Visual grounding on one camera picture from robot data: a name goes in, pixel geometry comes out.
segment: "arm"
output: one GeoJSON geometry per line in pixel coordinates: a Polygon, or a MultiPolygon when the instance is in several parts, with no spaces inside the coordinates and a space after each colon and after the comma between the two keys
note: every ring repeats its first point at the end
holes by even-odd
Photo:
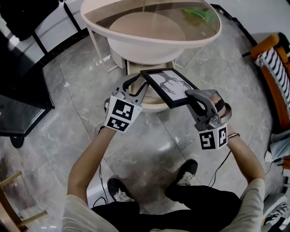
{"type": "MultiPolygon", "coordinates": [[[[227,125],[227,133],[228,135],[235,133],[230,125],[227,125]]],[[[239,136],[230,138],[227,146],[235,157],[237,165],[248,184],[256,178],[264,179],[265,172],[259,160],[239,136]]]]}
{"type": "Polygon", "coordinates": [[[87,203],[87,187],[115,133],[115,130],[104,127],[78,158],[68,177],[68,195],[75,195],[87,203]]]}

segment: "wrist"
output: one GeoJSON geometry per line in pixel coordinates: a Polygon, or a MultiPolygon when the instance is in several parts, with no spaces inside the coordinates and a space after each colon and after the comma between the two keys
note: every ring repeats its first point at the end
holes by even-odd
{"type": "Polygon", "coordinates": [[[102,126],[99,130],[99,135],[102,134],[102,135],[113,137],[116,132],[117,132],[116,130],[113,130],[113,129],[106,127],[106,126],[102,126]]]}
{"type": "Polygon", "coordinates": [[[227,125],[227,136],[235,134],[235,130],[228,124],[227,125]]]}

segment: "black wire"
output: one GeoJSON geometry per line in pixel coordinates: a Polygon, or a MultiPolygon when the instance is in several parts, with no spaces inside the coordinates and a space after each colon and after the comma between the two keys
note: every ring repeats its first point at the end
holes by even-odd
{"type": "MultiPolygon", "coordinates": [[[[217,168],[217,170],[214,172],[213,174],[213,177],[214,177],[214,181],[213,181],[213,184],[212,186],[210,186],[211,188],[213,187],[213,185],[216,183],[216,178],[217,178],[217,171],[221,168],[221,166],[226,162],[227,158],[229,157],[231,151],[227,154],[226,158],[224,159],[224,161],[221,163],[221,165],[219,165],[219,167],[217,168]]],[[[212,182],[213,180],[213,177],[210,179],[210,182],[208,184],[208,186],[210,185],[210,183],[212,182]]]]}
{"type": "Polygon", "coordinates": [[[271,167],[272,167],[272,163],[270,164],[270,169],[266,172],[265,176],[268,174],[268,172],[270,172],[271,167]]]}
{"type": "Polygon", "coordinates": [[[107,199],[107,201],[105,201],[105,203],[108,204],[109,201],[108,201],[107,194],[106,194],[106,191],[105,191],[105,189],[104,189],[104,185],[103,185],[102,167],[101,167],[101,164],[100,164],[100,168],[99,168],[99,178],[100,178],[100,180],[101,180],[101,187],[103,188],[104,193],[105,193],[105,197],[106,197],[106,199],[107,199]]]}
{"type": "Polygon", "coordinates": [[[107,205],[107,203],[106,203],[106,199],[104,199],[104,197],[99,197],[99,198],[97,199],[97,201],[100,200],[100,199],[103,199],[103,200],[105,201],[105,204],[107,205]]]}

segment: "bracelet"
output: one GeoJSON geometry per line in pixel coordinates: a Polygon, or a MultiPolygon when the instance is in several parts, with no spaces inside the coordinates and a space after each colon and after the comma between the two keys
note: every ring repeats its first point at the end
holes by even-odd
{"type": "Polygon", "coordinates": [[[234,133],[234,134],[229,135],[229,136],[227,137],[227,140],[229,140],[229,139],[231,139],[231,138],[233,138],[233,137],[236,137],[236,136],[241,137],[241,135],[240,135],[239,133],[234,133]]]}

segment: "sleeve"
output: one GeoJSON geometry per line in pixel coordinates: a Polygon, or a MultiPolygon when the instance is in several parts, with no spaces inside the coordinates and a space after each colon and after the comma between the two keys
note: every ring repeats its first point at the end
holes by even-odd
{"type": "Polygon", "coordinates": [[[241,196],[242,204],[239,213],[232,223],[222,232],[257,232],[261,231],[265,197],[265,182],[263,179],[252,180],[241,196]]]}
{"type": "Polygon", "coordinates": [[[64,204],[62,232],[118,232],[79,197],[68,195],[64,204]]]}

